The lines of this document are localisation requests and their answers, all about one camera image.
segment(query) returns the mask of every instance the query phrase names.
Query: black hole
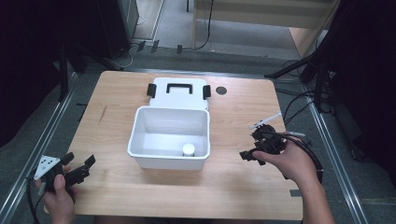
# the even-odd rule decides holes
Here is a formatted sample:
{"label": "black hole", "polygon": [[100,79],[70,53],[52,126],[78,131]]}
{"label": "black hole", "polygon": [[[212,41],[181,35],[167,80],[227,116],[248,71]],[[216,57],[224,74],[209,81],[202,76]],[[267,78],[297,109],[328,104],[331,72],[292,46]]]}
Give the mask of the black hole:
{"label": "black hole", "polygon": [[216,92],[220,95],[224,95],[225,93],[227,93],[227,89],[225,89],[224,87],[217,87]]}

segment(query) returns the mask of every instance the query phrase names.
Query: white plastic bin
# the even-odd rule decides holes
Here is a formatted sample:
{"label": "white plastic bin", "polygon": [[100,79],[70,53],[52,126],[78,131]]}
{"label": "white plastic bin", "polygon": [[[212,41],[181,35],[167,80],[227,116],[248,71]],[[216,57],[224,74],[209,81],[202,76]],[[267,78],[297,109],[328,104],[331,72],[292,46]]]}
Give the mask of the white plastic bin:
{"label": "white plastic bin", "polygon": [[[128,153],[142,168],[202,170],[210,155],[209,124],[204,108],[141,106],[134,117]],[[193,149],[193,156],[183,155],[186,147],[189,152]]]}

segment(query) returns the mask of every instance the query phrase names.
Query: wooden table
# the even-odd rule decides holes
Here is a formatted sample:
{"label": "wooden table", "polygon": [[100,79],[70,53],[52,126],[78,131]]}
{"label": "wooden table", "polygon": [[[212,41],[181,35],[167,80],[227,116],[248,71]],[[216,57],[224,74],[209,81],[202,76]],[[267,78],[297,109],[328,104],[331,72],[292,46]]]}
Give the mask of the wooden table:
{"label": "wooden table", "polygon": [[[202,171],[142,169],[127,153],[134,114],[149,104],[147,86],[155,77],[203,78],[209,100],[211,155]],[[219,95],[215,89],[225,87]],[[297,186],[271,164],[242,161],[239,152],[254,147],[248,125],[279,111],[270,80],[104,72],[92,94],[69,151],[80,166],[91,154],[96,164],[78,185],[81,215],[301,219]],[[269,122],[285,130],[281,117]]]}

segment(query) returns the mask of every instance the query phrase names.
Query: metal frame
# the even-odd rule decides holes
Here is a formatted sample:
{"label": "metal frame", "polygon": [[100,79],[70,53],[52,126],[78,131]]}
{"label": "metal frame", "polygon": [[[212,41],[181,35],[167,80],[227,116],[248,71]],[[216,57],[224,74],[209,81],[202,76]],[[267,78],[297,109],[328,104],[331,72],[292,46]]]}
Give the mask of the metal frame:
{"label": "metal frame", "polygon": [[[304,85],[304,90],[310,91],[310,88]],[[332,135],[327,128],[324,118],[321,116],[321,114],[319,114],[313,104],[310,104],[309,108],[318,127],[320,137],[323,140],[323,144],[329,155],[330,162],[332,163],[332,168],[334,169],[335,175],[337,176],[341,190],[344,193],[346,203],[355,223],[369,223],[363,207],[361,206],[361,200],[359,199],[352,181],[347,174],[347,170],[341,161],[337,148],[332,140]]]}
{"label": "metal frame", "polygon": [[[238,74],[238,73],[220,73],[220,72],[201,72],[201,71],[180,71],[180,70],[162,70],[162,69],[140,69],[133,68],[125,72],[138,72],[138,73],[162,73],[162,74],[176,74],[186,76],[208,76],[208,77],[239,77],[239,78],[252,78],[252,79],[268,79],[263,74]],[[292,82],[301,83],[297,77],[280,77],[274,82]]]}
{"label": "metal frame", "polygon": [[70,103],[70,99],[73,96],[77,82],[78,75],[77,73],[73,73],[69,80],[69,85],[71,86],[69,93],[67,93],[64,100],[58,103],[58,105],[56,106],[46,128],[38,139],[35,148],[32,151],[32,154],[25,163],[14,185],[11,187],[8,197],[6,198],[6,201],[0,210],[1,223],[8,223],[12,219],[21,201],[21,198],[26,191],[27,180],[25,177],[28,176],[30,172],[35,168],[35,166],[40,161],[41,155],[43,155],[43,153],[46,151],[50,140],[64,115],[64,111]]}

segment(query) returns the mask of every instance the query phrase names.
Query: wooden panel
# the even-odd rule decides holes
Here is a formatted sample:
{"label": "wooden panel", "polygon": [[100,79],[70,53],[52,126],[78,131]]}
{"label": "wooden panel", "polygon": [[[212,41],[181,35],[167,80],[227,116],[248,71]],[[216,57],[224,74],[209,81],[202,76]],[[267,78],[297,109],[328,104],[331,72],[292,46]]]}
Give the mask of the wooden panel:
{"label": "wooden panel", "polygon": [[[332,0],[220,0],[213,6],[212,20],[257,23],[316,29],[318,20],[327,17]],[[210,0],[196,1],[196,18],[207,19]]]}
{"label": "wooden panel", "polygon": [[314,50],[316,41],[323,30],[328,29],[332,18],[338,8],[339,1],[333,1],[332,5],[327,9],[324,17],[318,19],[317,27],[315,29],[292,28],[290,27],[291,37],[294,44],[303,58],[309,54],[309,50]]}
{"label": "wooden panel", "polygon": [[[147,105],[147,85],[155,77],[203,78],[209,98],[211,155],[202,171],[141,169],[127,153],[134,114]],[[215,93],[218,86],[225,95]],[[69,151],[79,166],[91,154],[96,164],[78,187],[82,215],[301,219],[297,186],[271,164],[242,161],[254,147],[248,125],[279,111],[269,80],[104,72],[93,92]],[[281,117],[270,122],[285,130]]]}

